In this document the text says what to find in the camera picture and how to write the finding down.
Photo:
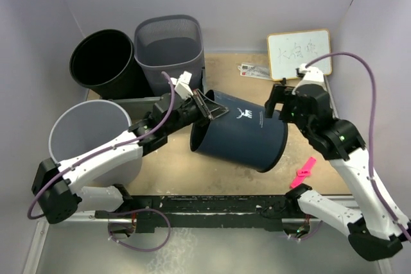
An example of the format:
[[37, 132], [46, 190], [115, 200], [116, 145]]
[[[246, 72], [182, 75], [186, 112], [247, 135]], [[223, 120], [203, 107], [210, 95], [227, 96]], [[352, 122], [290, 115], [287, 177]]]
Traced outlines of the dark blue round bin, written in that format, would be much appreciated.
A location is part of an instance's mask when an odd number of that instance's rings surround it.
[[288, 125], [279, 120], [279, 112], [266, 118], [261, 105], [217, 90], [207, 91], [206, 96], [229, 111], [204, 126], [194, 124], [190, 150], [260, 173], [270, 171], [282, 157], [288, 138]]

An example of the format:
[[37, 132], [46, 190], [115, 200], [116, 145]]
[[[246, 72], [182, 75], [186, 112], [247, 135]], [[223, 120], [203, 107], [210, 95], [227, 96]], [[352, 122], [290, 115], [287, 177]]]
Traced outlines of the grey mesh square bin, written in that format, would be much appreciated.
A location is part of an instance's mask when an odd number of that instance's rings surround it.
[[173, 78], [187, 71], [191, 73], [190, 87], [202, 86], [202, 32], [190, 15], [155, 17], [139, 24], [134, 33], [134, 54], [154, 96], [170, 90], [163, 71]]

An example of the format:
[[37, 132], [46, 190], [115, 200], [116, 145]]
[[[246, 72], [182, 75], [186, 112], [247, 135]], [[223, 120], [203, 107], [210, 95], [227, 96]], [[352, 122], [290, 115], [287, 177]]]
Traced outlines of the black ribbed round bin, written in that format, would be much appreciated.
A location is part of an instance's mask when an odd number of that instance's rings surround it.
[[83, 39], [71, 55], [69, 71], [76, 83], [103, 99], [153, 96], [133, 42], [119, 30], [101, 30]]

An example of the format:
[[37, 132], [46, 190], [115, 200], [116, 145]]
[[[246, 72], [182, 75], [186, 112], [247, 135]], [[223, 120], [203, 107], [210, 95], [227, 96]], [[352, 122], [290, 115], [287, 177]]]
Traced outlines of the light grey round bin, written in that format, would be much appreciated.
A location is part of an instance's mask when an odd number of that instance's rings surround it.
[[53, 125], [48, 140], [50, 157], [60, 162], [82, 155], [111, 141], [131, 124], [126, 110], [111, 101], [79, 103]]

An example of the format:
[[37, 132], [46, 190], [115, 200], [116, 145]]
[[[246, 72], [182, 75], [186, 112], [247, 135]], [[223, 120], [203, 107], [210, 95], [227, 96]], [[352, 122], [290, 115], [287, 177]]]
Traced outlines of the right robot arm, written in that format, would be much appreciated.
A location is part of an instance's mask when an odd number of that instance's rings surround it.
[[310, 146], [337, 171], [358, 209], [349, 209], [306, 184], [286, 193], [286, 211], [319, 218], [344, 234], [354, 251], [367, 261], [389, 259], [403, 247], [410, 219], [395, 205], [375, 171], [368, 172], [370, 147], [356, 126], [333, 115], [330, 95], [320, 85], [298, 87], [275, 84], [265, 103], [266, 117], [283, 107], [279, 119], [298, 127]]

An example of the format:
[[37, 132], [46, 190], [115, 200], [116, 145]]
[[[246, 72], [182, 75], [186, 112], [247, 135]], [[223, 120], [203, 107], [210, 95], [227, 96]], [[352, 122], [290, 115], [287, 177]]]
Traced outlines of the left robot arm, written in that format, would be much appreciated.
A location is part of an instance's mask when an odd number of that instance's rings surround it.
[[91, 187], [109, 171], [158, 150], [168, 136], [191, 124], [205, 125], [229, 109], [199, 90], [183, 98], [170, 92], [161, 96], [144, 119], [113, 140], [82, 155], [54, 162], [43, 160], [33, 181], [32, 204], [39, 205], [48, 223], [57, 224], [79, 211], [112, 212], [119, 218], [132, 211], [132, 197], [121, 184]]

